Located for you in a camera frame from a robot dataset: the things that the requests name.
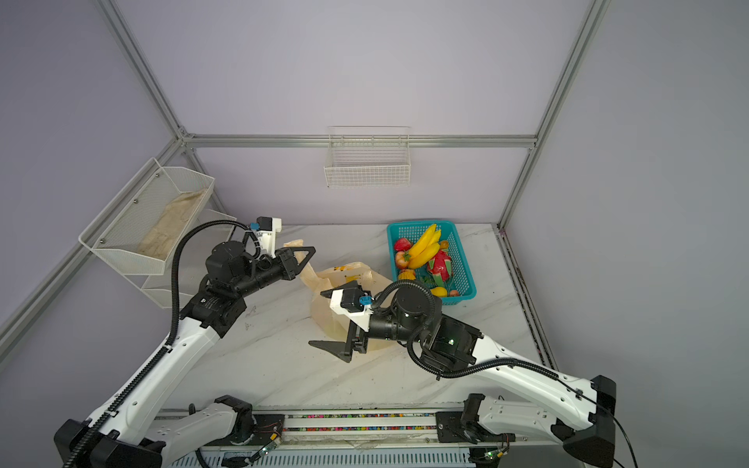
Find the toy fruit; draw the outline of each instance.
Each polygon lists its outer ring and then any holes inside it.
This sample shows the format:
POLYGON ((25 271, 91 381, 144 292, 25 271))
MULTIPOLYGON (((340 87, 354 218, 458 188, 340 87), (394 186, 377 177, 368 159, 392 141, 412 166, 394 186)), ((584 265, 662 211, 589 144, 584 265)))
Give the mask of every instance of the toy fruit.
POLYGON ((423 267, 424 265, 426 265, 426 262, 430 261, 432 257, 434 257, 439 251, 440 251, 440 244, 436 242, 431 244, 417 256, 415 257, 412 256, 411 259, 408 261, 408 267, 411 268, 412 270, 423 267))
POLYGON ((402 250, 403 252, 405 252, 412 247, 412 244, 410 240, 406 239, 405 237, 401 237, 395 242, 395 244, 393 244, 392 247, 395 249, 396 252, 399 250, 402 250))
POLYGON ((421 252, 424 252, 424 249, 426 249, 429 244, 432 242, 429 242, 432 237, 434 237, 434 232, 437 230, 437 225, 433 224, 427 228, 426 231, 424 231, 424 234, 417 240, 417 242, 409 249, 407 254, 409 257, 416 257, 421 252))
POLYGON ((447 252, 439 250, 429 261, 426 270, 431 273, 437 286, 444 286, 452 276, 452 259, 447 252))
POLYGON ((436 297, 447 297, 447 289, 443 288, 442 286, 432 288, 431 293, 436 297))
POLYGON ((433 244, 435 242, 440 242, 440 237, 442 237, 442 231, 441 230, 434 232, 434 236, 431 237, 431 242, 429 244, 431 245, 431 244, 433 244))
POLYGON ((408 267, 408 260, 406 259, 406 252, 398 252, 395 254, 395 265, 403 270, 408 267))
POLYGON ((416 272, 413 270, 401 270, 401 274, 398 275, 398 279, 416 279, 416 272))

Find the white wall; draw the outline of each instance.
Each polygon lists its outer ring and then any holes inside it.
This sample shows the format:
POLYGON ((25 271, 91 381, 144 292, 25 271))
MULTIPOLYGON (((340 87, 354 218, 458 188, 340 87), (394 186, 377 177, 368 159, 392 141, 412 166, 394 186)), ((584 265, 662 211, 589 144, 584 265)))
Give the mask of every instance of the white wall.
MULTIPOLYGON (((4 320, 169 133, 93 2, 7 1, 1 11, 4 320)), ((111 396, 168 329, 169 314, 90 260, 0 373, 0 465, 62 465, 55 431, 111 396)))
POLYGON ((747 465, 747 24, 613 1, 509 223, 560 366, 618 383, 641 467, 747 465))
POLYGON ((0 63, 2 322, 170 137, 90 1, 5 2, 0 63))
POLYGON ((227 211, 247 222, 376 224, 408 219, 496 222, 523 148, 417 148, 408 187, 329 189, 326 148, 200 148, 227 211))
POLYGON ((192 133, 531 134, 589 0, 119 3, 192 133))

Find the table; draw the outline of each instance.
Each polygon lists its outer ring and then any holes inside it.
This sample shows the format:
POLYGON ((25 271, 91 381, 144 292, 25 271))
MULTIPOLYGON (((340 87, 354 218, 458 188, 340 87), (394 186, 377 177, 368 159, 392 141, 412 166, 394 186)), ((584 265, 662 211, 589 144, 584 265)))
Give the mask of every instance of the table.
MULTIPOLYGON (((295 239, 317 249, 316 271, 362 261, 390 278, 385 225, 287 226, 277 246, 295 239)), ((443 313, 479 328, 505 347, 539 362, 525 314, 492 225, 458 225, 477 295, 443 313)), ((469 393, 522 398, 477 376, 436 380, 397 344, 350 363, 307 344, 329 339, 309 316, 312 292, 299 280, 277 282, 246 298, 247 310, 224 339, 190 370, 164 408, 205 407, 232 395, 256 409, 456 406, 469 393)))

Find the blue plastic basket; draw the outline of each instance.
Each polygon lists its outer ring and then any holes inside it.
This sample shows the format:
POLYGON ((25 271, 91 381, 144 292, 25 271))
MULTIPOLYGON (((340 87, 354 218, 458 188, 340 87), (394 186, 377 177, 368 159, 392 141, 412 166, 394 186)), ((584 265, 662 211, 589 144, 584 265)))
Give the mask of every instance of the blue plastic basket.
MULTIPOLYGON (((394 222, 387 227, 387 243, 390 249, 392 280, 395 281, 400 273, 400 270, 395 265, 395 250, 393 249, 395 242, 401 237, 405 237, 411 243, 415 243, 424 234, 424 231, 433 224, 437 225, 437 229, 442 230, 441 240, 447 240, 450 244, 447 253, 452 258, 452 276, 447 280, 445 288, 448 291, 455 289, 461 294, 456 297, 443 297, 442 304, 449 306, 457 304, 462 300, 473 299, 476 297, 476 285, 473 283, 468 261, 466 260, 465 252, 463 252, 461 238, 458 236, 458 228, 452 222, 442 219, 394 222)), ((434 287, 434 280, 426 270, 426 266, 416 270, 416 279, 426 283, 430 288, 434 287)))

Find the beige cloth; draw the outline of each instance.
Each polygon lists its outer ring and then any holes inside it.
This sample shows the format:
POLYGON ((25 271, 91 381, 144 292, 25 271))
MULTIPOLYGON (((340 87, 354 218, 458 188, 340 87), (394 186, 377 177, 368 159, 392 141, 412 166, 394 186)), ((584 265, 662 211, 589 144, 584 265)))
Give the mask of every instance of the beige cloth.
MULTIPOLYGON (((285 243, 284 247, 301 247, 303 245, 302 240, 292 240, 289 243, 285 243)), ((304 254, 297 252, 297 261, 303 259, 304 254)), ((330 309, 330 299, 326 299, 320 295, 320 292, 327 289, 337 288, 340 285, 348 283, 349 281, 358 281, 362 288, 366 291, 371 291, 373 295, 376 295, 387 285, 392 283, 388 278, 382 276, 380 273, 372 271, 370 267, 363 264, 360 261, 355 261, 350 264, 346 264, 340 267, 328 268, 327 270, 316 273, 312 269, 311 264, 307 264, 302 273, 299 274, 302 282, 312 291, 312 304, 309 306, 309 315, 315 321, 315 323, 322 328, 326 335, 328 335, 334 341, 346 341, 348 335, 348 324, 349 320, 344 315, 336 314, 330 309)), ((388 306, 392 300, 392 296, 385 301, 385 305, 388 306)), ((368 350, 380 350, 388 347, 392 344, 392 341, 385 340, 371 340, 368 345, 368 350)))
POLYGON ((205 191, 206 189, 200 192, 183 193, 170 201, 161 213, 159 221, 138 246, 138 253, 166 260, 200 200, 203 199, 205 191))

